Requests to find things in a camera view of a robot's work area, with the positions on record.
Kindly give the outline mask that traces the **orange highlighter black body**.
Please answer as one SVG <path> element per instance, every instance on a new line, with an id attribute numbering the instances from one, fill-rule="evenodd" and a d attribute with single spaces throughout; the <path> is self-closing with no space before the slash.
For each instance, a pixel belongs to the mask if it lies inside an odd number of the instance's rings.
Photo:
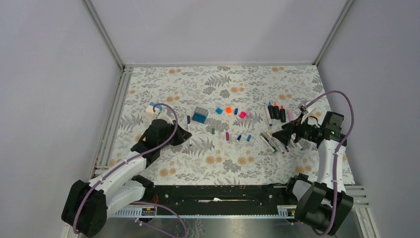
<path id="1" fill-rule="evenodd" d="M 280 109 L 277 103 L 274 103 L 273 111 L 275 119 L 280 119 Z"/>

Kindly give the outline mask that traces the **cream blue toy brick block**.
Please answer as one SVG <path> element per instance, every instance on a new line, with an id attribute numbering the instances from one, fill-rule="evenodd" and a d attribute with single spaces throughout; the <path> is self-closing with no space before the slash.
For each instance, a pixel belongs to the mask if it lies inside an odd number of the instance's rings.
<path id="1" fill-rule="evenodd" d="M 158 116 L 162 111 L 162 106 L 157 105 L 153 102 L 150 102 L 149 105 L 146 107 L 145 112 L 151 116 Z"/>

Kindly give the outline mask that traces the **thin white green pen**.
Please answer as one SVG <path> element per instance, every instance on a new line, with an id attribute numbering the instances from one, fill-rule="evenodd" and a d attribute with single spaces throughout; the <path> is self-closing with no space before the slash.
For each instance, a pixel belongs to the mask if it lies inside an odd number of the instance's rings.
<path id="1" fill-rule="evenodd" d="M 276 153 L 277 152 L 277 149 L 274 147 L 274 146 L 272 146 L 271 144 L 270 144 L 270 142 L 268 141 L 268 139 L 267 138 L 265 138 L 263 135 L 261 135 L 260 134 L 260 138 L 261 138 L 261 140 L 271 149 L 271 151 L 273 152 L 273 153 Z"/>

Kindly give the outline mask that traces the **blue white whiteboard marker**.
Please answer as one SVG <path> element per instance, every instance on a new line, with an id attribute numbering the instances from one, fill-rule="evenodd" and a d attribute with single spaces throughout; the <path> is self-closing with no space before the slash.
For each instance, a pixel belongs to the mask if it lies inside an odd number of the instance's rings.
<path id="1" fill-rule="evenodd" d="M 267 104 L 264 104 L 264 109 L 265 109 L 265 113 L 266 113 L 266 116 L 267 116 L 268 125 L 273 126 Z"/>

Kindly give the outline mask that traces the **floral patterned table mat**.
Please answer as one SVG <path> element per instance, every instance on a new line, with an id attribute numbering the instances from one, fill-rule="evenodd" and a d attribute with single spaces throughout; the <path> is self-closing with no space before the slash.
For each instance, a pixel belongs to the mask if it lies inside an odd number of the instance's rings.
<path id="1" fill-rule="evenodd" d="M 264 104 L 283 105 L 297 117 L 302 102 L 324 92 L 316 66 L 137 67 L 129 75 L 113 147 L 100 158 L 100 165 L 113 166 L 127 156 L 153 120 L 145 112 L 153 102 L 171 106 L 184 129 L 188 129 L 190 115 L 192 133 L 191 147 L 189 141 L 167 146 L 142 171 L 142 176 L 156 184 L 285 183 L 299 173 L 316 180 L 319 157 L 313 143 L 301 140 L 302 151 L 290 145 L 289 152 L 282 154 L 273 153 L 260 138 L 261 133 L 282 127 L 277 119 L 272 120 L 273 126 L 268 125 Z M 208 110 L 204 124 L 192 120 L 195 107 Z M 232 114 L 226 113 L 227 107 Z M 223 113 L 217 114 L 217 108 Z M 252 118 L 240 118 L 241 112 L 250 112 Z"/>

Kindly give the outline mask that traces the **light blue pen cap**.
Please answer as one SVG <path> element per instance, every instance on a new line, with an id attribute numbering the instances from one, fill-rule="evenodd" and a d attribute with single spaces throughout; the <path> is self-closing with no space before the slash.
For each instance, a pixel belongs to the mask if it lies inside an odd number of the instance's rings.
<path id="1" fill-rule="evenodd" d="M 217 114 L 222 114 L 223 113 L 223 109 L 221 109 L 221 108 L 217 108 L 216 110 L 215 110 L 215 112 L 217 113 Z"/>

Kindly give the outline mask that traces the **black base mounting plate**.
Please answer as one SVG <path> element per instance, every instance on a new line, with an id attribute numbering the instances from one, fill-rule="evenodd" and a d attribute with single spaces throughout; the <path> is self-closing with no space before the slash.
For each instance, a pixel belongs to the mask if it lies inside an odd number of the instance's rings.
<path id="1" fill-rule="evenodd" d="M 171 213 L 198 217 L 269 217 L 278 216 L 279 208 L 295 208 L 297 197 L 289 185 L 154 185 L 146 189 L 132 205 L 150 206 L 157 215 Z"/>

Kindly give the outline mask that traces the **white blue acrylic marker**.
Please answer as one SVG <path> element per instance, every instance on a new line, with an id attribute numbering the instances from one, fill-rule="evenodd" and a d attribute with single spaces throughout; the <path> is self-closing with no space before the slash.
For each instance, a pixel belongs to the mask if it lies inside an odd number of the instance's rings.
<path id="1" fill-rule="evenodd" d="M 187 115 L 187 128 L 188 132 L 191 133 L 191 117 L 190 115 Z M 192 135 L 189 137 L 189 146 L 192 146 Z"/>

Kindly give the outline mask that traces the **pink highlighter black body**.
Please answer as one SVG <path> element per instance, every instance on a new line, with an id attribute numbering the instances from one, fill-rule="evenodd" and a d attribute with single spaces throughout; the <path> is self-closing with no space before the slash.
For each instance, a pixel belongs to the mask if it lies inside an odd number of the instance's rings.
<path id="1" fill-rule="evenodd" d="M 282 122 L 282 123 L 285 123 L 286 122 L 286 111 L 285 111 L 285 109 L 284 109 L 284 106 L 282 105 L 281 107 L 280 107 L 280 109 L 279 109 L 279 115 L 280 115 L 280 121 Z"/>

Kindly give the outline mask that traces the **light pink pen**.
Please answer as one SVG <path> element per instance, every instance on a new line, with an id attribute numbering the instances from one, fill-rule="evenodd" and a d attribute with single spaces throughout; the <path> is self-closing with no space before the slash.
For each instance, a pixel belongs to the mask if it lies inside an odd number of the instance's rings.
<path id="1" fill-rule="evenodd" d="M 288 116 L 289 121 L 293 121 L 295 119 L 294 113 L 291 109 L 287 110 L 287 116 Z"/>

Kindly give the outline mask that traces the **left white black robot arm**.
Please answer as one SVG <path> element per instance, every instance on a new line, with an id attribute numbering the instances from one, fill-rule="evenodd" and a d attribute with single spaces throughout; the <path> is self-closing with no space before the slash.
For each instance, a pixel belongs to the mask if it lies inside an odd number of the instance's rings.
<path id="1" fill-rule="evenodd" d="M 88 182 L 78 180 L 71 186 L 61 219 L 75 234 L 92 238 L 111 215 L 127 205 L 156 202 L 154 183 L 139 173 L 160 156 L 162 148 L 178 146 L 191 137 L 176 121 L 153 120 L 123 160 Z"/>

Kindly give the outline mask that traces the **blue highlighter black body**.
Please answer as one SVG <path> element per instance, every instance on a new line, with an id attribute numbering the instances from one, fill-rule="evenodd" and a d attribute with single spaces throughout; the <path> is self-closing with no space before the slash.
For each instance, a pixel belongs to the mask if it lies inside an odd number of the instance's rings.
<path id="1" fill-rule="evenodd" d="M 268 107 L 267 107 L 268 111 L 269 111 L 269 115 L 271 119 L 275 119 L 275 112 L 274 112 L 274 106 L 272 105 L 271 102 L 268 103 Z"/>

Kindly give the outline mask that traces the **blue grey toy brick block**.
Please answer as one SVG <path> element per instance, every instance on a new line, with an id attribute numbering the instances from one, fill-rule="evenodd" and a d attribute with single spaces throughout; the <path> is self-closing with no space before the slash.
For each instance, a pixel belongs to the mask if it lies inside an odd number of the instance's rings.
<path id="1" fill-rule="evenodd" d="M 207 109 L 195 107 L 192 120 L 204 124 L 207 120 L 208 114 L 209 112 Z"/>

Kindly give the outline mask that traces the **teal green gel pen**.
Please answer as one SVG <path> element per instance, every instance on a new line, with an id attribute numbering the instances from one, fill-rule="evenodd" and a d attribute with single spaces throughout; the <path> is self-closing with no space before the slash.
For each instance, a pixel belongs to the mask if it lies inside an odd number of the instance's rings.
<path id="1" fill-rule="evenodd" d="M 271 143 L 271 141 L 269 140 L 269 138 L 264 133 L 261 133 L 261 136 L 269 144 L 269 146 L 273 149 L 273 152 L 274 153 L 278 152 L 278 149 Z"/>

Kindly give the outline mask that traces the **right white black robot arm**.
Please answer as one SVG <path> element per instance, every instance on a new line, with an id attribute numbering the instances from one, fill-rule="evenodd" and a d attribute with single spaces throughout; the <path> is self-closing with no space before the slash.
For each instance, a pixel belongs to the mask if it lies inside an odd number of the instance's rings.
<path id="1" fill-rule="evenodd" d="M 354 205 L 342 179 L 347 145 L 346 135 L 341 132 L 344 117 L 327 112 L 321 125 L 311 125 L 303 117 L 283 125 L 272 137 L 284 146 L 300 139 L 313 142 L 319 155 L 317 180 L 309 181 L 304 174 L 290 178 L 284 198 L 297 204 L 296 220 L 310 226 L 318 236 L 334 236 Z"/>

